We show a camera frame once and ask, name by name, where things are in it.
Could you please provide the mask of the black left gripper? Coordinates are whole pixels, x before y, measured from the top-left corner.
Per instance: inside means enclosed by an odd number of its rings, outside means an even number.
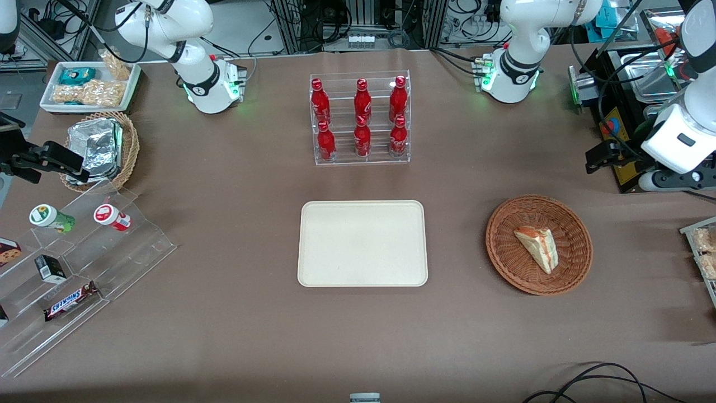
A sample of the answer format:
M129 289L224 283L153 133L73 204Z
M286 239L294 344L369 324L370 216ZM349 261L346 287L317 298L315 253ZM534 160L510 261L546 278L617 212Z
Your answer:
M605 140L603 147L593 147L585 153L585 169L588 175L611 164L627 164L624 148L619 141ZM646 192L696 191L715 189L714 168L698 167L685 174L668 169L653 170L639 177L638 185Z

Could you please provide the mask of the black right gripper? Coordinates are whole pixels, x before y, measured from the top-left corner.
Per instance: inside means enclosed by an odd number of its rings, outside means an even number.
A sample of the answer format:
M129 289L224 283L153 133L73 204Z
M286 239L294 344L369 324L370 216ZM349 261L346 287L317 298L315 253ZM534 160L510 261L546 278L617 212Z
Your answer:
M41 173L36 171L38 167L46 172L84 172L84 158L55 141L46 141L42 146L34 148L39 164L25 158L13 157L29 150L29 144L21 131L23 127L25 123L5 113L1 114L1 169L4 174L38 184L41 179Z

